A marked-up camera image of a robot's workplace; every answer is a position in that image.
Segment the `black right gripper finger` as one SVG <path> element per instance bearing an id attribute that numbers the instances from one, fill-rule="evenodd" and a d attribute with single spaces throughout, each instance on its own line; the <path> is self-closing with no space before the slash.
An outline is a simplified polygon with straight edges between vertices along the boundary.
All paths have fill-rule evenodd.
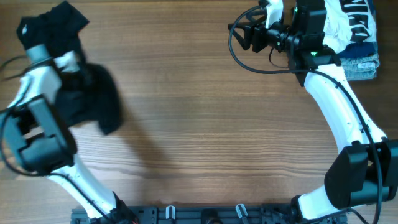
<path id="1" fill-rule="evenodd" d="M 235 30 L 233 31 L 233 36 L 236 38 L 240 46 L 244 50 L 248 50 L 251 46 L 251 31 L 244 29 L 244 35 L 239 35 Z"/>
<path id="2" fill-rule="evenodd" d="M 263 23 L 265 23 L 266 17 L 261 16 L 258 19 L 250 18 L 248 22 L 240 22 L 238 19 L 236 19 L 234 22 L 228 24 L 228 30 L 232 29 L 232 26 L 234 25 L 235 22 L 237 22 L 235 28 L 236 29 L 251 29 L 253 27 L 259 27 Z"/>

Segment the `black t-shirt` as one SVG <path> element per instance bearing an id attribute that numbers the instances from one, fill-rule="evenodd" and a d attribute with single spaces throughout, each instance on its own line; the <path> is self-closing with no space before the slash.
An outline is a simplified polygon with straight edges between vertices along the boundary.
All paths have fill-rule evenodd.
<path id="1" fill-rule="evenodd" d="M 44 45 L 61 70 L 55 107 L 66 124 L 96 121 L 108 135 L 123 123 L 121 100 L 108 70 L 86 59 L 79 33 L 88 24 L 78 9 L 64 1 L 46 13 L 23 17 L 16 33 L 26 50 Z"/>

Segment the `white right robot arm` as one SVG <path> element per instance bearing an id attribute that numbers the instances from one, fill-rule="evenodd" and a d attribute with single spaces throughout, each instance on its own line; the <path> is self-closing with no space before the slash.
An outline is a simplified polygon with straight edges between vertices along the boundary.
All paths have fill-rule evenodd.
<path id="1" fill-rule="evenodd" d="M 281 73 L 293 73 L 320 107 L 338 148 L 323 185 L 287 205 L 265 205 L 266 223 L 342 223 L 348 212 L 397 195 L 397 141 L 365 112 L 351 89 L 339 52 L 375 29 L 367 1 L 297 1 L 283 22 L 282 1 L 260 1 L 228 25 L 229 40 L 247 50 L 266 47 L 287 55 Z"/>

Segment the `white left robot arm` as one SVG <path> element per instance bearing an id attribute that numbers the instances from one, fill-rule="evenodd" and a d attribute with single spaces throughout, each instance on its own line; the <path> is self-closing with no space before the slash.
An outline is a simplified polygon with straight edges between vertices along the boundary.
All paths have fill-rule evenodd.
<path id="1" fill-rule="evenodd" d="M 54 55 L 44 44 L 26 50 L 30 65 L 14 100 L 1 111 L 1 143 L 16 159 L 10 170 L 44 177 L 67 191 L 92 223 L 138 223 L 138 216 L 86 167 L 70 127 L 98 123 L 107 135 L 123 121 L 118 90 L 102 65 L 73 50 Z"/>

